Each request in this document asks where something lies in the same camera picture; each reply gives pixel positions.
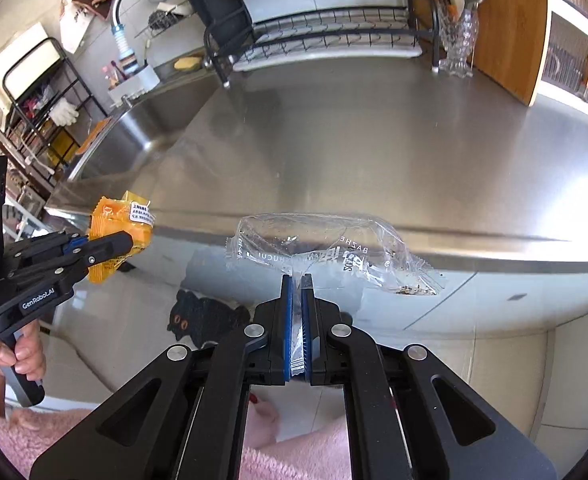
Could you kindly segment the person's left hand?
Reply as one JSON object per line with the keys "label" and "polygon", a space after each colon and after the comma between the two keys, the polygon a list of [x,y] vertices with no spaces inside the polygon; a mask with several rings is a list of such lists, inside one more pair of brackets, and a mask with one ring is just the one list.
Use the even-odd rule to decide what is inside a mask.
{"label": "person's left hand", "polygon": [[18,374],[25,375],[30,380],[44,378],[47,364],[38,321],[32,321],[21,329],[21,336],[18,337],[14,349],[0,341],[1,367],[14,367]]}

